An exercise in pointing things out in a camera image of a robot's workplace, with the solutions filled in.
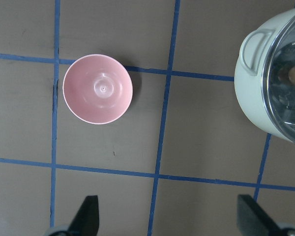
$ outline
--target white pot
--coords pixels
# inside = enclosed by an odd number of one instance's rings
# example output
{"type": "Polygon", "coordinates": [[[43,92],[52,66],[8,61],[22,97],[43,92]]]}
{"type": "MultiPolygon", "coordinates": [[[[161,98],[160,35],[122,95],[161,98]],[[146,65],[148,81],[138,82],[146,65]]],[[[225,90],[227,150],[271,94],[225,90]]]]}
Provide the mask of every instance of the white pot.
{"type": "Polygon", "coordinates": [[[295,41],[292,28],[295,28],[295,8],[250,33],[240,48],[234,83],[238,102],[251,122],[265,132],[295,142],[295,131],[278,120],[267,91],[275,52],[295,41]]]}

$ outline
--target plastic bowl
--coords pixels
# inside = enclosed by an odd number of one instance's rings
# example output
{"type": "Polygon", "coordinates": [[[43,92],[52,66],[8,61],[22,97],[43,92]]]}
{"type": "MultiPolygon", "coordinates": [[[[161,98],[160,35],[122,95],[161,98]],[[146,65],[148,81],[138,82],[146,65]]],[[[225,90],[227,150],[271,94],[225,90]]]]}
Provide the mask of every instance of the plastic bowl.
{"type": "Polygon", "coordinates": [[[76,60],[67,70],[62,91],[71,112],[91,124],[107,124],[121,117],[132,99],[132,83],[115,59],[93,54],[76,60]]]}

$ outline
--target bowl rim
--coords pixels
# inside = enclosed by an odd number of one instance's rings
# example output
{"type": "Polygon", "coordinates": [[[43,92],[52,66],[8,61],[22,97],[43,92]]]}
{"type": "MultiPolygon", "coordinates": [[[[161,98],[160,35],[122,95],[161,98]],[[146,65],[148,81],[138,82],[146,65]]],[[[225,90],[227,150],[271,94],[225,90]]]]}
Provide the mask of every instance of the bowl rim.
{"type": "Polygon", "coordinates": [[[103,55],[103,54],[89,54],[89,55],[83,56],[83,57],[81,57],[81,58],[75,60],[75,61],[69,66],[69,68],[67,69],[67,71],[66,71],[66,73],[65,73],[65,75],[64,75],[64,78],[63,78],[63,82],[62,82],[62,94],[63,94],[64,101],[65,101],[67,107],[68,107],[68,108],[70,109],[70,111],[71,111],[71,112],[72,112],[77,118],[79,118],[80,120],[82,120],[82,121],[84,121],[84,122],[86,122],[86,123],[90,123],[90,124],[108,124],[108,123],[111,123],[111,122],[113,122],[113,121],[119,119],[119,118],[120,118],[120,117],[121,117],[121,116],[122,116],[122,115],[128,110],[128,108],[129,108],[129,106],[130,106],[130,104],[131,104],[131,101],[132,101],[132,96],[133,96],[133,85],[132,85],[131,77],[130,77],[128,71],[126,70],[126,68],[124,68],[124,66],[123,66],[119,61],[117,61],[116,59],[114,59],[114,58],[112,58],[112,57],[110,57],[110,56],[103,55]],[[85,58],[89,58],[89,57],[102,57],[102,58],[108,58],[109,60],[112,60],[114,63],[116,63],[118,66],[120,66],[120,67],[122,68],[122,70],[124,70],[124,72],[126,72],[126,75],[127,75],[128,79],[129,79],[129,82],[130,82],[130,86],[131,86],[131,97],[130,97],[130,99],[129,99],[129,101],[128,101],[128,104],[126,105],[124,111],[122,111],[122,112],[121,112],[117,117],[115,117],[114,119],[111,119],[111,120],[109,120],[109,121],[107,121],[107,122],[91,122],[91,121],[89,121],[89,120],[85,120],[85,119],[81,118],[80,116],[78,116],[78,115],[77,115],[77,114],[71,109],[71,107],[69,106],[69,104],[68,104],[68,102],[67,102],[67,99],[66,99],[66,97],[65,97],[65,93],[64,93],[64,83],[65,83],[65,80],[66,80],[66,77],[67,77],[68,72],[70,71],[70,69],[71,69],[71,68],[72,68],[77,62],[79,62],[79,61],[81,61],[81,60],[83,60],[83,59],[85,59],[85,58]]]}

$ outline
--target glass lid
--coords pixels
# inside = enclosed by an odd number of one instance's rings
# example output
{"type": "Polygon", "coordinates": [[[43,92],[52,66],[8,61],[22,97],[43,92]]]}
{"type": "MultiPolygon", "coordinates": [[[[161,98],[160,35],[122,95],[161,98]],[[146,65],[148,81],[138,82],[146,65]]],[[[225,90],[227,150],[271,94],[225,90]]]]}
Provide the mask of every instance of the glass lid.
{"type": "Polygon", "coordinates": [[[280,31],[268,52],[262,93],[273,124],[295,142],[295,16],[280,31]]]}

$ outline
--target floor tile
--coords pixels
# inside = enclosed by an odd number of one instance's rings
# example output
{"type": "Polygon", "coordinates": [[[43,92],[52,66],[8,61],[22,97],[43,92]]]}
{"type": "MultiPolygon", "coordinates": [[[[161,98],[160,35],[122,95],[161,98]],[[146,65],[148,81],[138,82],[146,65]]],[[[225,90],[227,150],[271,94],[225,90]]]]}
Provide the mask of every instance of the floor tile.
{"type": "Polygon", "coordinates": [[[60,57],[105,54],[124,65],[166,69],[174,1],[61,2],[60,57]]]}
{"type": "Polygon", "coordinates": [[[54,57],[55,1],[0,1],[0,53],[54,57]]]}
{"type": "Polygon", "coordinates": [[[57,170],[56,225],[69,224],[88,195],[98,195],[98,235],[143,236],[153,179],[57,170]]]}
{"type": "Polygon", "coordinates": [[[162,174],[256,182],[265,140],[233,82],[172,78],[162,174]]]}
{"type": "Polygon", "coordinates": [[[0,158],[50,162],[54,68],[0,60],[0,158]]]}
{"type": "Polygon", "coordinates": [[[295,186],[295,144],[271,137],[262,183],[295,186]]]}
{"type": "Polygon", "coordinates": [[[295,226],[295,192],[261,189],[258,204],[276,223],[295,226]]]}
{"type": "Polygon", "coordinates": [[[64,102],[60,68],[57,162],[154,173],[165,76],[130,73],[134,96],[128,111],[105,125],[76,118],[64,102]]]}
{"type": "Polygon", "coordinates": [[[293,0],[182,0],[174,70],[234,76],[246,35],[294,4],[293,0]]]}
{"type": "Polygon", "coordinates": [[[43,235],[49,216],[50,169],[0,163],[0,235],[43,235]]]}
{"type": "Polygon", "coordinates": [[[161,179],[153,236],[240,236],[236,227],[238,194],[253,188],[161,179]]]}

